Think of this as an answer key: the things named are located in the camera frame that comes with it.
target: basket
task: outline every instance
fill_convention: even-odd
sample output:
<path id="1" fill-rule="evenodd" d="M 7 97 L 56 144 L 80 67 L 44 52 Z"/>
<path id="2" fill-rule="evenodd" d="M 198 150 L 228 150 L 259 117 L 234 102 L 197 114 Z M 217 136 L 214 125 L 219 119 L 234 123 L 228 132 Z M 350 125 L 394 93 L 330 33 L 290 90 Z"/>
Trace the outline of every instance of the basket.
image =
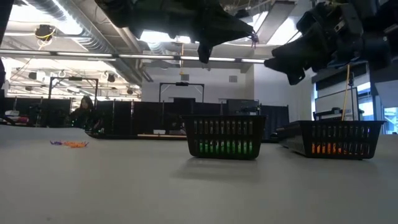
<path id="1" fill-rule="evenodd" d="M 281 145 L 311 158 L 371 159 L 384 121 L 296 121 L 277 130 Z"/>
<path id="2" fill-rule="evenodd" d="M 255 159 L 260 152 L 265 116 L 183 116 L 192 156 Z"/>

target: ceiling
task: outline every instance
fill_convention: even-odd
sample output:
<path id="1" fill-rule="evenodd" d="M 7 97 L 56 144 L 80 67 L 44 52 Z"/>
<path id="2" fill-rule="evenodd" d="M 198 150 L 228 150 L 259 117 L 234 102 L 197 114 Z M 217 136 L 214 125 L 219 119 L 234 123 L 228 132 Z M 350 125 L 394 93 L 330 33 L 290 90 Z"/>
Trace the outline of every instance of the ceiling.
<path id="1" fill-rule="evenodd" d="M 147 43 L 134 37 L 128 30 L 119 29 L 112 25 L 100 8 L 97 7 L 92 0 L 67 0 L 75 9 L 78 9 L 77 19 L 84 19 L 86 25 L 91 33 L 97 34 L 101 40 L 104 40 L 113 52 L 118 53 L 150 53 L 150 48 Z M 216 46 L 212 51 L 213 57 L 248 57 L 248 58 L 269 58 L 271 50 L 275 48 L 274 44 L 269 45 L 272 37 L 279 33 L 281 37 L 277 39 L 287 38 L 289 40 L 292 32 L 296 32 L 295 23 L 300 19 L 300 16 L 310 9 L 309 0 L 297 1 L 278 1 L 270 6 L 259 8 L 258 5 L 263 6 L 264 0 L 220 0 L 221 5 L 231 13 L 237 9 L 248 10 L 263 10 L 264 20 L 259 19 L 260 14 L 257 15 L 256 21 L 258 25 L 258 33 L 260 42 L 256 48 L 252 46 L 251 40 L 241 39 L 238 41 L 222 44 Z M 57 31 L 51 43 L 42 45 L 34 35 L 34 31 L 40 24 L 50 24 L 57 26 L 54 19 L 42 14 L 40 11 L 34 11 L 29 8 L 31 6 L 14 6 L 10 21 L 7 26 L 7 34 L 4 37 L 1 48 L 2 49 L 19 49 L 19 50 L 51 50 L 51 51 L 67 51 L 67 52 L 86 52 L 87 50 L 76 42 L 77 36 L 65 35 Z M 284 24 L 290 28 L 289 31 L 280 30 Z M 198 44 L 181 44 L 173 42 L 162 43 L 164 48 L 170 54 L 181 54 L 187 56 L 197 56 Z M 8 58 L 7 64 L 12 67 L 11 76 L 13 76 L 11 83 L 20 84 L 10 87 L 13 92 L 26 93 L 23 85 L 44 85 L 46 80 L 31 80 L 29 73 L 34 71 L 44 72 L 47 76 L 57 75 L 60 72 L 65 72 L 67 77 L 81 76 L 89 78 L 98 78 L 101 87 L 115 87 L 119 95 L 125 94 L 128 86 L 138 87 L 143 80 L 150 82 L 151 78 L 143 72 L 145 67 L 180 67 L 180 62 L 156 62 L 146 61 L 143 63 L 144 67 L 140 66 L 135 59 L 123 59 L 122 63 L 125 65 L 123 69 L 115 67 L 115 64 L 101 61 L 81 61 L 81 60 L 51 60 L 51 59 L 37 59 L 37 58 Z M 204 65 L 196 61 L 185 61 L 183 64 L 185 68 L 233 68 L 241 69 L 243 72 L 243 64 L 241 63 L 227 63 L 227 62 L 210 62 Z M 106 76 L 109 73 L 116 74 L 116 81 L 108 83 Z M 127 75 L 135 74 L 134 79 L 127 79 Z M 37 90 L 38 93 L 46 93 L 41 87 Z M 57 90 L 57 93 L 62 94 L 64 90 Z M 135 88 L 134 97 L 138 100 L 141 91 Z"/>

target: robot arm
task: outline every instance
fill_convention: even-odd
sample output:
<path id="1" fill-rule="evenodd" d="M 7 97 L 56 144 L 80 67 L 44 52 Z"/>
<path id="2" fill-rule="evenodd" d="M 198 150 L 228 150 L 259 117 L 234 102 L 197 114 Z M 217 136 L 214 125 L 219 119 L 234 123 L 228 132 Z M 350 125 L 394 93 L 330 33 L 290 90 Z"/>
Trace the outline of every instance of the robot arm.
<path id="1" fill-rule="evenodd" d="M 289 83 L 304 79 L 312 68 L 339 68 L 369 62 L 372 69 L 391 64 L 398 56 L 398 2 L 338 0 L 319 3 L 297 23 L 303 36 L 272 51 L 264 65 L 287 74 Z"/>

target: table surface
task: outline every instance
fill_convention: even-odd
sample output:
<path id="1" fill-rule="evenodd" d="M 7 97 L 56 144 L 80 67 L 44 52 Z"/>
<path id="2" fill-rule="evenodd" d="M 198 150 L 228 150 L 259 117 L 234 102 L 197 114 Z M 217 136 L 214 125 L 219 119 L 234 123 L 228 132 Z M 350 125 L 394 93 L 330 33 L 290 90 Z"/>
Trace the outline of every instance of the table surface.
<path id="1" fill-rule="evenodd" d="M 256 161 L 219 161 L 185 141 L 0 126 L 0 223 L 396 223 L 397 146 L 381 136 L 374 159 L 348 161 L 263 144 Z"/>

